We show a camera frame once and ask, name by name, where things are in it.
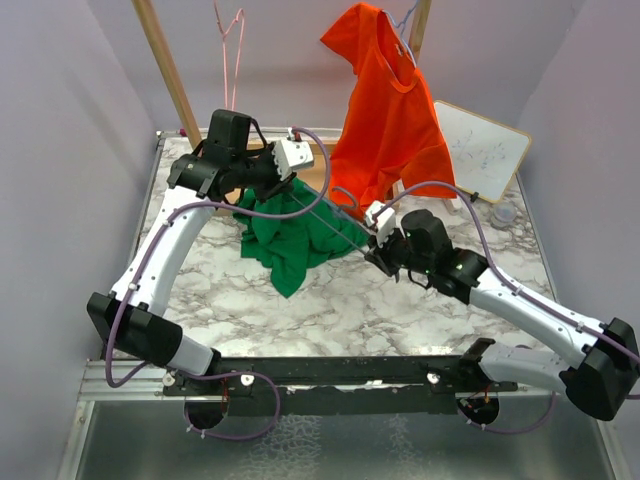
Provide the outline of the blue grey plastic hanger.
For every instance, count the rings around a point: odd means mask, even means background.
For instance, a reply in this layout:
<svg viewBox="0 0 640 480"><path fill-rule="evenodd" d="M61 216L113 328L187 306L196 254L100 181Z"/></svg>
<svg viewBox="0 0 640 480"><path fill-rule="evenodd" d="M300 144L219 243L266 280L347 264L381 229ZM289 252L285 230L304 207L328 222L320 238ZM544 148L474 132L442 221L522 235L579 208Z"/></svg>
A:
<svg viewBox="0 0 640 480"><path fill-rule="evenodd" d="M305 183L298 182L286 199L294 212L313 205L297 220L304 221L312 247L338 258L351 252L367 253L369 232L330 200Z"/></svg>

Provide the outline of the green t shirt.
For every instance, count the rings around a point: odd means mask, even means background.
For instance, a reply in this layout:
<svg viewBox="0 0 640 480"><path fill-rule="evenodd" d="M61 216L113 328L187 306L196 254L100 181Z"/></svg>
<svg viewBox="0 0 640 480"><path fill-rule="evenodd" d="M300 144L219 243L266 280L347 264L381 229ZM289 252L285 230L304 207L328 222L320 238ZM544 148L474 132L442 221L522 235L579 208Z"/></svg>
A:
<svg viewBox="0 0 640 480"><path fill-rule="evenodd" d="M255 259L270 271L275 290L289 298L302 286L307 271L327 261L339 259L311 245L306 223L297 217L284 220L235 213L245 226L241 236L241 256Z"/></svg>

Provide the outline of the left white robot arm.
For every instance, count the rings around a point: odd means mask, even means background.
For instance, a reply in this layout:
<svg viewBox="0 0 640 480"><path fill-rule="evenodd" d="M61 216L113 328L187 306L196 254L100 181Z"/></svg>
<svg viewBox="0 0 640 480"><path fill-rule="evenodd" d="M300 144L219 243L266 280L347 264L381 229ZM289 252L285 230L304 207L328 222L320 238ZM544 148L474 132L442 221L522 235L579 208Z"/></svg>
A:
<svg viewBox="0 0 640 480"><path fill-rule="evenodd" d="M176 277L196 237L218 209L238 211L225 197L254 189L265 198L285 191L299 170L313 166L308 142L293 128L287 137L249 149L257 121L218 109L207 137L173 162L160 210L142 246L107 294L95 292L87 312L106 343L111 364L120 350L146 364L186 373L195 392L206 395L220 385L219 353L165 319Z"/></svg>

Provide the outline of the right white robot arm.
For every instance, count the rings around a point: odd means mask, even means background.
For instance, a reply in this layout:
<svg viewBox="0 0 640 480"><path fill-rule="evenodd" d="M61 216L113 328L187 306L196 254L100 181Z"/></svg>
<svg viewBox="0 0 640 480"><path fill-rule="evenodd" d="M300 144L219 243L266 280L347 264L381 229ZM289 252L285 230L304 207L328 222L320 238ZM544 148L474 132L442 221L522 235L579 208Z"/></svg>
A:
<svg viewBox="0 0 640 480"><path fill-rule="evenodd" d="M467 389L503 381L539 387L603 421L630 399L639 349L625 321L587 317L529 289L485 256L453 246L442 221L426 209L396 218L393 209L374 202L365 224L373 231L365 258L385 275L423 275L424 288L492 313L547 346L545 352L520 351L492 339L476 341L459 367Z"/></svg>

